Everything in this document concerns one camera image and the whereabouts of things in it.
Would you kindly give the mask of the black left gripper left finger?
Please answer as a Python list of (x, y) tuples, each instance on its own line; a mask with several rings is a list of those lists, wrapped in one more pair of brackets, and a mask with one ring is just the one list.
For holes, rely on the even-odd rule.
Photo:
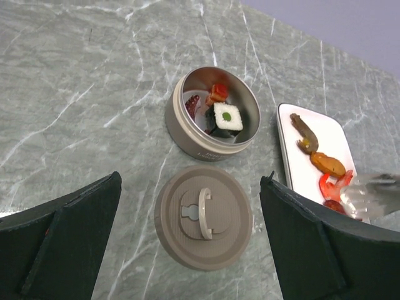
[(1, 218), (1, 299), (91, 299), (120, 195), (113, 172)]

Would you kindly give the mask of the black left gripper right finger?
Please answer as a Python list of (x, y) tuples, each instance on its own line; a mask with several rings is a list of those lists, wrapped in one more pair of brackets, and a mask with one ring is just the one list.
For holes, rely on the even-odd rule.
[(399, 233), (264, 176), (260, 202), (284, 299), (399, 299)]

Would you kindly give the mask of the red cooked shrimp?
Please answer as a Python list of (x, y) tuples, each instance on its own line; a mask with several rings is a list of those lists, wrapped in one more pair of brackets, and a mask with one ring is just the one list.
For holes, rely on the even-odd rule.
[(353, 178), (353, 170), (346, 171), (345, 175), (339, 178), (336, 183), (328, 181), (329, 177), (330, 175), (326, 173), (319, 179), (319, 188), (321, 194), (326, 201), (333, 200), (340, 203), (341, 189), (348, 186), (351, 182)]

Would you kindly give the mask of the steel serving tongs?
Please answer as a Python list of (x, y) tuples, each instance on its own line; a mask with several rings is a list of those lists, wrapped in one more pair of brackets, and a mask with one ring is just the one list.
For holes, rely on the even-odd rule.
[(377, 218), (399, 210), (398, 174), (359, 174), (341, 188), (340, 203), (354, 219)]

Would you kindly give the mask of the sushi roll piece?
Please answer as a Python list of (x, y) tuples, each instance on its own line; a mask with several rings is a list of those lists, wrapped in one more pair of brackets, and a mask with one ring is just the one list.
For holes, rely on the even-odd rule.
[(244, 128), (239, 109), (225, 102), (215, 102), (205, 118), (206, 132), (216, 138), (234, 138)]

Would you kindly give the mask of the dark red octopus tentacle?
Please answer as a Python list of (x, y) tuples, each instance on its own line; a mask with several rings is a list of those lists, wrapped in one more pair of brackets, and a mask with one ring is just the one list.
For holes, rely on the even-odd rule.
[(200, 99), (198, 94), (194, 94), (185, 102), (186, 110), (193, 121), (195, 121), (196, 118)]

